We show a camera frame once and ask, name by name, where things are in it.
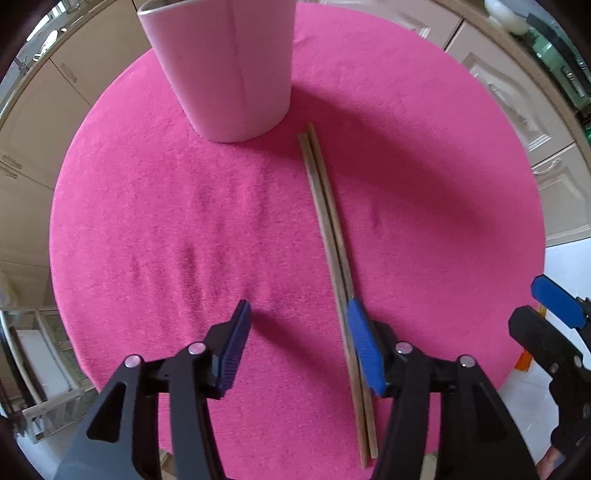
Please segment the table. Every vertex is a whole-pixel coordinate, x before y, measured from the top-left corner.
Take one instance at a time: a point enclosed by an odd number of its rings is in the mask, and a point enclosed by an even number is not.
[[[518,138],[469,72],[414,33],[298,5],[291,109],[271,132],[231,145],[192,131],[146,53],[100,97],[64,161],[51,218],[56,298],[99,388],[127,355],[173,355],[248,299],[235,387],[211,402],[238,480],[370,476],[297,142],[306,121],[356,289],[400,339],[442,358],[472,353],[500,387],[520,353],[507,320],[543,270],[540,200]],[[388,413],[376,401],[380,436]]]

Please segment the wooden countertop edge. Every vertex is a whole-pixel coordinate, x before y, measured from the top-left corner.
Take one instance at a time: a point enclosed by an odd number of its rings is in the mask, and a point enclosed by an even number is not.
[[[533,58],[531,58],[525,50],[523,50],[504,30],[492,25],[486,14],[478,10],[475,6],[470,5],[466,0],[433,0],[435,3],[447,8],[459,17],[464,18],[468,23],[476,27],[486,37],[496,43],[501,50],[509,55],[517,65],[519,65],[524,72],[531,78],[531,80],[544,92],[546,98],[564,124],[569,130],[579,150],[583,154],[583,158],[587,163],[587,168],[591,170],[591,147],[587,142],[587,138],[583,132],[581,124],[575,117],[573,110],[569,104],[564,100],[560,92],[556,89],[552,81],[548,78],[546,73],[539,67]]]
[[[25,88],[29,85],[33,77],[37,74],[37,72],[45,65],[47,61],[51,58],[51,56],[56,52],[58,48],[60,48],[64,42],[70,38],[74,33],[76,33],[83,25],[85,25],[91,18],[93,18],[96,14],[102,12],[105,8],[109,5],[114,4],[117,0],[103,0],[101,3],[95,5],[87,13],[85,13],[81,19],[76,21],[70,28],[68,28],[67,32],[65,32],[60,38],[56,40],[56,42],[51,46],[49,50],[45,52],[45,54],[36,62],[33,67],[27,72],[27,74],[23,77],[20,81],[18,87],[12,92],[10,98],[6,102],[6,105],[0,111],[0,128],[2,128],[4,122],[6,121],[10,111],[16,104],[18,98],[21,96]]]

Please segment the bolt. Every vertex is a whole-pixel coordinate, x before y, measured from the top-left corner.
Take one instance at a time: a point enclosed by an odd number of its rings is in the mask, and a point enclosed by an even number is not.
[[[142,362],[139,355],[130,355],[125,359],[125,366],[127,368],[135,368]]]
[[[201,355],[206,349],[205,343],[202,342],[195,342],[189,345],[189,353],[191,355]]]
[[[465,368],[472,368],[476,365],[476,360],[474,360],[470,355],[462,355],[460,357],[460,365]]]
[[[413,351],[413,346],[408,342],[398,342],[395,347],[398,353],[403,355],[408,355],[410,352]]]

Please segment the orange object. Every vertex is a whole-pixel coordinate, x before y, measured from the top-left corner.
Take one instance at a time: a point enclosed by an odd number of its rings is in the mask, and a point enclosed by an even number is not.
[[[542,315],[542,317],[546,318],[546,307],[540,305],[538,313]],[[529,353],[527,350],[523,350],[523,353],[519,357],[519,360],[517,360],[515,369],[519,370],[520,372],[527,372],[531,367],[533,359],[534,357],[531,356],[531,353]]]

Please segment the pair of chopsticks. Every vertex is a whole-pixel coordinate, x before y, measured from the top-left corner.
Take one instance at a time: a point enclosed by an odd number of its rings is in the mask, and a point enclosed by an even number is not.
[[[349,330],[347,305],[354,298],[353,278],[349,268],[345,240],[340,227],[330,180],[320,151],[318,136],[312,123],[307,124],[306,133],[299,134],[301,152],[310,181],[312,197],[318,215],[320,232],[329,264],[330,279],[335,292],[336,310],[340,323],[345,359],[349,373],[353,410],[359,443],[361,468],[367,468],[369,458],[378,456],[378,439],[375,431],[374,407],[371,392],[359,366],[355,346]]]

